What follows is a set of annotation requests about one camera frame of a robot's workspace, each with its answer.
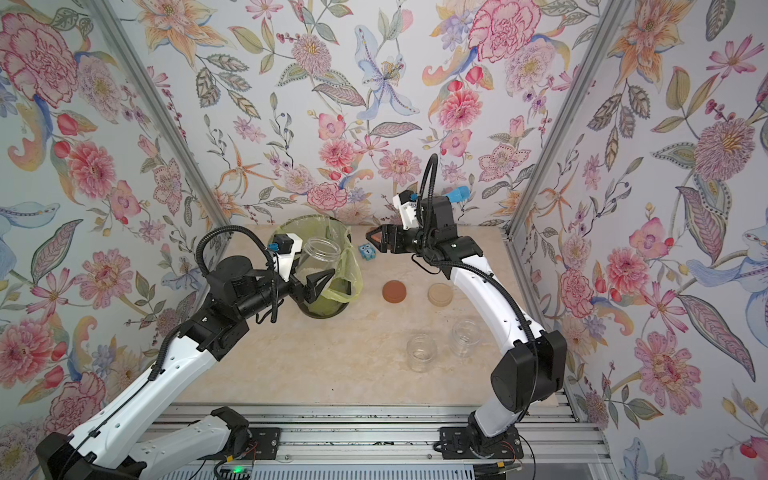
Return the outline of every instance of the brown jar lid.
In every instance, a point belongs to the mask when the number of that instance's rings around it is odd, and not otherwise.
[[[406,286],[397,280],[390,280],[382,288],[384,300],[390,303],[400,303],[406,299]]]
[[[447,283],[435,283],[429,287],[427,298],[434,306],[446,306],[453,300],[453,288]]]

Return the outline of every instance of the blue toy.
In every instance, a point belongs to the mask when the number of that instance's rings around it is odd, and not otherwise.
[[[373,245],[370,243],[360,245],[357,247],[357,250],[360,250],[360,256],[365,260],[373,260],[376,258],[376,249],[373,248]]]

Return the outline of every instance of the wallpaper wall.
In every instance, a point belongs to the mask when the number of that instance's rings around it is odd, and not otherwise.
[[[461,223],[511,216],[600,0],[134,0],[114,8],[234,223],[399,221],[442,154]]]
[[[79,2],[2,0],[0,22],[0,478],[19,480],[191,313],[207,225]]]
[[[768,478],[760,0],[636,0],[515,235],[627,480]]]

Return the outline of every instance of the blue object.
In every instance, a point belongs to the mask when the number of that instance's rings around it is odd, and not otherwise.
[[[376,249],[373,248],[373,245],[370,243],[366,243],[364,245],[360,245],[357,247],[357,250],[360,250],[360,256],[364,260],[373,260],[376,258]]]
[[[445,195],[452,204],[469,200],[469,187],[459,187],[451,190],[451,193]]]

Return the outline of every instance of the marble tabletop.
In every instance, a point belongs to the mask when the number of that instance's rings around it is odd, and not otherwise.
[[[249,227],[266,242],[273,227]],[[357,247],[370,227],[351,227]],[[497,278],[522,302],[501,233],[495,227],[460,227],[483,249]],[[244,235],[235,234],[226,255],[245,255],[256,268],[263,256]],[[357,300],[331,319],[304,316],[293,301],[280,307],[277,323],[250,331],[215,367],[177,398],[176,403],[256,403],[284,405],[480,405],[492,394],[490,374],[501,358],[488,327],[467,297],[454,289],[445,307],[433,306],[427,290],[447,282],[429,275],[410,255],[377,253],[365,261],[356,253],[364,287]],[[389,280],[400,280],[408,296],[397,304],[381,294]],[[472,319],[481,340],[468,358],[453,356],[452,324]],[[411,371],[406,343],[428,333],[438,345],[431,370]]]

